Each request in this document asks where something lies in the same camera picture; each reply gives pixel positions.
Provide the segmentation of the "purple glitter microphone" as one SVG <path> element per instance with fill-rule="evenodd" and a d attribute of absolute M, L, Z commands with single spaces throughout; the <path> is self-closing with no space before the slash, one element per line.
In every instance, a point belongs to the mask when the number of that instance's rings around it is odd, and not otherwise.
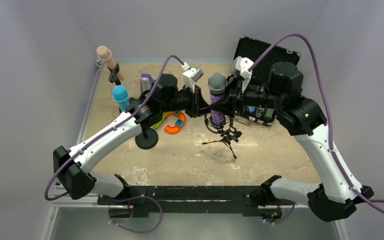
<path fill-rule="evenodd" d="M 215 72 L 208 78 L 207 85 L 210 91 L 210 103 L 214 104 L 225 98 L 227 78 L 220 72 Z M 211 110 L 211 124 L 216 129 L 222 129 L 225 125 L 225 115 L 219 111 Z"/>

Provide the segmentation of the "black shock mount tripod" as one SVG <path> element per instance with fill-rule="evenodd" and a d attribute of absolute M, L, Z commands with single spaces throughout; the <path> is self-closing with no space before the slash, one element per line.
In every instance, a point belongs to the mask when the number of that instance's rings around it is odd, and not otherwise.
<path fill-rule="evenodd" d="M 242 136 L 242 132 L 234 127 L 232 117 L 227 117 L 223 123 L 217 125 L 212 122 L 212 115 L 206 114 L 204 116 L 205 127 L 213 134 L 220 136 L 219 140 L 203 142 L 202 145 L 208 145 L 213 143 L 223 143 L 232 153 L 233 159 L 236 160 L 237 156 L 232 148 L 232 142 L 239 142 L 239 138 Z"/>

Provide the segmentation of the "black mic stand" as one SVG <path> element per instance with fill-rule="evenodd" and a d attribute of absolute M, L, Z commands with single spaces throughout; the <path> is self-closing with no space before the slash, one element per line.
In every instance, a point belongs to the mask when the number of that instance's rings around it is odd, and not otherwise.
<path fill-rule="evenodd" d="M 158 133 L 149 128 L 134 138 L 136 145 L 143 150 L 149 150 L 155 147 L 159 141 Z"/>
<path fill-rule="evenodd" d="M 121 79 L 119 78 L 118 74 L 121 73 L 120 72 L 120 66 L 118 63 L 116 63 L 112 68 L 110 67 L 110 65 L 108 64 L 107 65 L 107 68 L 108 70 L 110 71 L 110 75 L 108 77 L 108 81 L 112 84 L 115 84 L 116 86 L 120 86 L 121 85 Z"/>

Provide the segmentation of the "blue microphone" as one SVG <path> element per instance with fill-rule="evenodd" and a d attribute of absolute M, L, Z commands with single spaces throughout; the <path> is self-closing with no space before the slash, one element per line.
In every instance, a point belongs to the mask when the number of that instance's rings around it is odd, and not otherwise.
<path fill-rule="evenodd" d="M 112 98 L 118 104 L 119 112 L 122 113 L 131 104 L 130 94 L 123 85 L 116 85 L 112 89 Z"/>

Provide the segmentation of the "pink microphone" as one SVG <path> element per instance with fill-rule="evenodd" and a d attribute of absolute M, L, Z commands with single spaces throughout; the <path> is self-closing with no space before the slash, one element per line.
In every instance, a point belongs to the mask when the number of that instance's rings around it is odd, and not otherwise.
<path fill-rule="evenodd" d="M 97 57 L 100 61 L 104 61 L 107 65 L 107 67 L 113 73 L 116 73 L 116 75 L 120 81 L 123 81 L 125 79 L 125 77 L 123 76 L 123 73 L 120 70 L 120 66 L 118 65 L 118 63 L 113 58 L 112 51 L 108 47 L 106 47 L 104 45 L 99 46 L 96 49 L 96 54 L 97 54 Z"/>

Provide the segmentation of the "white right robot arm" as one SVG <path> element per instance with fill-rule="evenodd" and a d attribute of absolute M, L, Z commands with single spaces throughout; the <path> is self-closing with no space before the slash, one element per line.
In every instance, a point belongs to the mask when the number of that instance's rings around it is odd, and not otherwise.
<path fill-rule="evenodd" d="M 249 77 L 249 72 L 243 72 L 241 79 L 232 83 L 219 73 L 209 77 L 211 124 L 221 132 L 221 115 L 233 117 L 239 105 L 273 107 L 277 120 L 304 149 L 321 179 L 320 184 L 308 184 L 274 175 L 261 185 L 255 200 L 262 206 L 291 200 L 308 206 L 325 222 L 348 218 L 357 204 L 371 198 L 374 192 L 352 175 L 335 150 L 332 127 L 320 106 L 301 94 L 303 74 L 293 63 L 276 62 L 262 92 L 246 89 Z"/>

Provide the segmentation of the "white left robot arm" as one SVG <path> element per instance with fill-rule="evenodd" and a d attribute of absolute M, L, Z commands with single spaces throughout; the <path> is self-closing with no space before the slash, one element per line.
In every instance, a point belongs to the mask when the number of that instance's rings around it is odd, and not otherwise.
<path fill-rule="evenodd" d="M 70 148 L 57 147 L 52 153 L 52 178 L 59 181 L 73 200 L 88 194 L 115 198 L 125 192 L 128 184 L 121 176 L 94 173 L 94 167 L 129 139 L 150 139 L 152 126 L 162 120 L 163 113 L 184 111 L 191 118 L 208 114 L 209 105 L 197 85 L 202 76 L 203 73 L 185 71 L 184 87 L 178 89 L 175 76 L 161 74 L 139 98 L 128 98 L 125 110 L 95 135 Z"/>

